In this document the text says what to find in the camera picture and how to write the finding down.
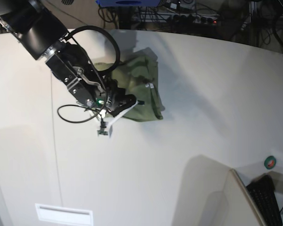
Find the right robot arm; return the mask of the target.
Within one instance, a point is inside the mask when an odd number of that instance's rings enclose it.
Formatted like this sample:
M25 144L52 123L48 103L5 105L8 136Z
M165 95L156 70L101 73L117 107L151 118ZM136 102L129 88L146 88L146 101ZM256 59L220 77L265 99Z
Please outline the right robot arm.
M66 86L77 107L90 112L98 121L98 135L110 136L113 124L140 102L112 78L120 64L120 48L104 29L86 25L69 32L39 0L0 0L0 24L35 59L45 58L52 74ZM95 68L74 35L96 31L106 37L115 50L115 62L108 69Z

